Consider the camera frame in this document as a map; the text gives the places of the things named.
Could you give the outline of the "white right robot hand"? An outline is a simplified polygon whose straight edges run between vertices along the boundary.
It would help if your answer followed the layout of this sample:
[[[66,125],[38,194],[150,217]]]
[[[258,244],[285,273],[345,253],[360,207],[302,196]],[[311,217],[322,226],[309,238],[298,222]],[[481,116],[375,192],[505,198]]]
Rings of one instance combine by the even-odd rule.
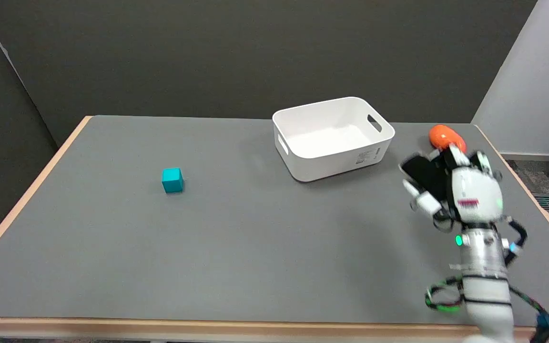
[[[451,143],[429,155],[416,153],[399,168],[412,197],[410,207],[433,219],[434,226],[490,228],[503,216],[501,173],[483,151],[466,155]]]

